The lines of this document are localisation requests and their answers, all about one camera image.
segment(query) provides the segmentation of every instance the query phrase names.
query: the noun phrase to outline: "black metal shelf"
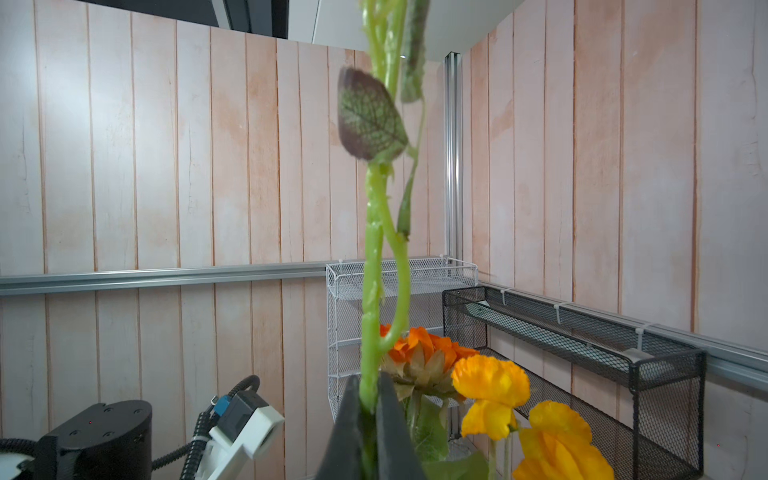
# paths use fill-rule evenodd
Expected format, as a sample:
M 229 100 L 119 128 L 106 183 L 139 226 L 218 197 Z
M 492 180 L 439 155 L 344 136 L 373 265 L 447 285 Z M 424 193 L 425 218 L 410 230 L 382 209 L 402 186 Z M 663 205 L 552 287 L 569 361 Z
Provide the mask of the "black metal shelf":
M 444 334 L 506 359 L 489 348 L 489 326 L 625 386 L 632 395 L 629 426 L 526 370 L 531 399 L 518 409 L 523 416 L 544 400 L 569 405 L 589 423 L 593 445 L 617 480 L 703 475 L 703 350 L 489 286 L 443 292 Z

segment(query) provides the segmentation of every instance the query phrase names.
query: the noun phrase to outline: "white ceiling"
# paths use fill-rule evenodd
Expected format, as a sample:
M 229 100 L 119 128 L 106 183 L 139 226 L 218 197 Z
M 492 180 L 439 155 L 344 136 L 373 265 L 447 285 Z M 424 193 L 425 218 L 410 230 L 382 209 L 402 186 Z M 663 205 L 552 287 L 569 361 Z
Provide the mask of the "white ceiling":
M 427 59 L 464 53 L 523 0 L 432 0 L 427 20 Z M 288 39 L 366 50 L 359 0 L 290 0 Z

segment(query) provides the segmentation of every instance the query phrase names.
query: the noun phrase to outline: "zip tie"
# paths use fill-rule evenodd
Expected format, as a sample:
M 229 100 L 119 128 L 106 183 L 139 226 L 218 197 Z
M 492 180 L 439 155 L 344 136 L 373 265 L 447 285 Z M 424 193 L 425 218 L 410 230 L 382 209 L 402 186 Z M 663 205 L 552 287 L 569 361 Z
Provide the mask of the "zip tie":
M 651 325 L 656 325 L 656 322 L 649 322 L 634 329 L 634 332 L 637 334 L 637 349 L 641 352 L 643 351 L 643 334 L 645 333 L 645 329 Z
M 512 289 L 511 289 L 511 288 L 502 288 L 502 290 L 501 290 L 501 292 L 502 292 L 502 304 L 503 304 L 504 306 L 507 306 L 507 299 L 506 299 L 506 297 L 504 296 L 504 294 L 505 294 L 506 292 L 510 291 L 510 290 L 512 290 Z
M 560 302 L 560 303 L 556 303 L 555 305 L 553 305 L 554 312 L 557 313 L 557 315 L 558 315 L 558 325 L 562 325 L 562 323 L 560 321 L 560 307 L 563 306 L 563 305 L 573 305 L 573 302 Z

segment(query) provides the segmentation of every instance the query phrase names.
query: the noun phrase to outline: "wooden plank wall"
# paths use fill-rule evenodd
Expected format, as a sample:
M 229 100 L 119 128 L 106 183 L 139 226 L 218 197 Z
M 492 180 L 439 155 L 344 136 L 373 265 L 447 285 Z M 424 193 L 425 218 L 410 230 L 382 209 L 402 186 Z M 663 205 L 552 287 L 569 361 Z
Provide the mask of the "wooden plank wall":
M 464 55 L 465 257 L 494 283 L 765 349 L 767 42 L 764 0 L 526 0 Z M 631 422 L 625 389 L 491 342 Z M 768 398 L 710 379 L 704 411 L 707 475 L 762 478 Z
M 362 256 L 365 166 L 339 142 L 336 79 L 369 64 L 73 0 L 0 2 L 0 275 Z M 427 70 L 413 255 L 444 253 L 442 66 Z M 403 111 L 415 134 L 420 106 Z M 325 312 L 323 279 L 1 298 L 0 436 L 142 398 L 158 457 L 255 372 L 286 424 L 241 478 L 313 475 L 332 426 Z

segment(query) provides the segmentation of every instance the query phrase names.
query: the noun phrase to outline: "metal post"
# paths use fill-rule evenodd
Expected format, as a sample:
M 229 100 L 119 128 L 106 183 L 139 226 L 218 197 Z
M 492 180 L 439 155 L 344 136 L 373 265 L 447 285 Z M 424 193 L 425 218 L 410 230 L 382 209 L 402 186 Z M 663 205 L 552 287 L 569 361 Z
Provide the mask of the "metal post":
M 462 56 L 443 61 L 445 133 L 445 252 L 463 258 L 462 195 Z

